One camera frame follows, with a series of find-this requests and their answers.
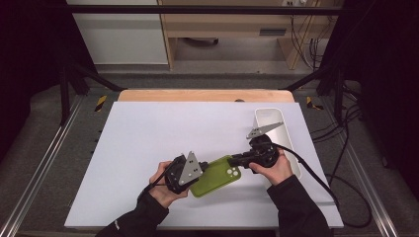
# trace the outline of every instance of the metal frame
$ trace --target metal frame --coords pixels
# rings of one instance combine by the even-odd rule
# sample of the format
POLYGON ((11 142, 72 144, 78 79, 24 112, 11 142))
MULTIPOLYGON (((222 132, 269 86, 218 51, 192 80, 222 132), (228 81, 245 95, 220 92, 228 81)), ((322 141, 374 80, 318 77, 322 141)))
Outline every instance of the metal frame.
POLYGON ((21 226, 29 208, 31 207, 32 202, 34 201, 38 191, 42 186, 42 182, 45 179, 50 166, 52 165, 59 148, 61 147, 68 130, 72 126, 80 107, 83 103, 83 96, 76 96, 75 101, 73 102, 71 108, 71 114, 67 122, 61 125, 58 131, 55 134, 54 139, 52 140, 49 148, 45 152, 40 164, 37 167, 34 175, 29 181, 27 187, 25 188, 24 193, 10 214, 9 218, 6 220, 6 223, 0 229, 1 237, 13 237, 18 232, 19 227, 21 226))
MULTIPOLYGON (((325 105, 325 110, 329 114, 330 118, 334 120, 334 115, 331 108, 333 108, 330 98, 328 100, 322 98, 323 105, 325 105)), ((339 139, 344 144, 347 134, 345 131, 339 134, 339 139)), ((392 223, 387 211, 385 210, 382 201, 374 188, 370 177, 365 171, 363 165, 360 162, 360 159, 355 152, 354 147, 351 142, 348 141, 346 154, 348 155, 348 161, 352 172, 354 173, 355 178, 357 179, 358 185, 360 186, 361 192, 366 197, 366 200, 369 202, 372 210, 373 216, 375 218, 377 227, 381 232, 382 236, 385 237, 397 237, 397 231, 392 223)))

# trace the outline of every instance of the phone case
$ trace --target phone case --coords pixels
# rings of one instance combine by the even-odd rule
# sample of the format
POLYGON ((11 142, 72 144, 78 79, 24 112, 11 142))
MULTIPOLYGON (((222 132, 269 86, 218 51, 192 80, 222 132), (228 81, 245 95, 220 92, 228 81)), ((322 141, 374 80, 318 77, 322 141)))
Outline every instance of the phone case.
POLYGON ((191 193, 195 198, 205 196, 241 178, 238 167, 228 165, 228 158, 231 156, 227 155, 209 163, 198 181, 191 185, 191 193))

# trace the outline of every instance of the black sleeve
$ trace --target black sleeve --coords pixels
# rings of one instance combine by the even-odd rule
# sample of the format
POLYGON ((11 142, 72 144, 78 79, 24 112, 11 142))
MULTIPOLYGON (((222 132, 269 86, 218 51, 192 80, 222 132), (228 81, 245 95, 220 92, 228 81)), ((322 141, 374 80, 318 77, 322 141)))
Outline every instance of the black sleeve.
POLYGON ((278 209, 281 237, 332 236, 323 213, 295 175, 268 188, 268 194, 278 209))
POLYGON ((96 237, 130 237, 130 236, 153 236, 156 227, 169 213, 169 209, 164 208, 149 193, 144 194, 136 208, 102 229, 96 237))

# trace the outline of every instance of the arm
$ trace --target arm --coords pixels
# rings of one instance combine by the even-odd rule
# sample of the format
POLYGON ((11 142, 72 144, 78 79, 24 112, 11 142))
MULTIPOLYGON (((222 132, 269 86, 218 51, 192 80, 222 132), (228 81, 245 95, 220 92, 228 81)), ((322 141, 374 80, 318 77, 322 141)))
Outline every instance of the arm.
MULTIPOLYGON (((157 172, 150 178, 150 184, 157 180, 163 173, 170 161, 162 162, 157 172)), ((164 179, 158 182, 159 185, 145 193, 137 201, 136 208, 102 229, 96 237, 129 237, 129 236, 153 236, 156 227, 169 214, 169 205, 178 198, 188 196, 188 190, 176 195, 164 186, 164 179)))
POLYGON ((293 174, 284 151, 279 152, 280 157, 273 167, 264 168, 255 163, 249 164, 249 167, 265 176, 272 184, 268 194, 278 209, 280 235, 331 236, 323 213, 293 174))

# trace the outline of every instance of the white tabletop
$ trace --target white tabletop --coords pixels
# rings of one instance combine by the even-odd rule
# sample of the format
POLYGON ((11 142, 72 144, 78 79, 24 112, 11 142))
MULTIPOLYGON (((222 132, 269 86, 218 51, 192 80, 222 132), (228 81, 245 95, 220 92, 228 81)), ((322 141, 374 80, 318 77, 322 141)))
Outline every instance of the white tabletop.
MULTIPOLYGON (((191 150, 207 162, 248 151, 246 135, 260 108, 281 110, 293 150, 326 182, 298 103, 115 102, 64 225, 101 228, 133 210, 160 161, 191 150)), ((265 178, 249 169, 241 173, 240 180, 207 196, 175 201, 158 228, 278 227, 265 178)), ((300 181, 329 226, 343 227, 332 198, 302 166, 300 181)))

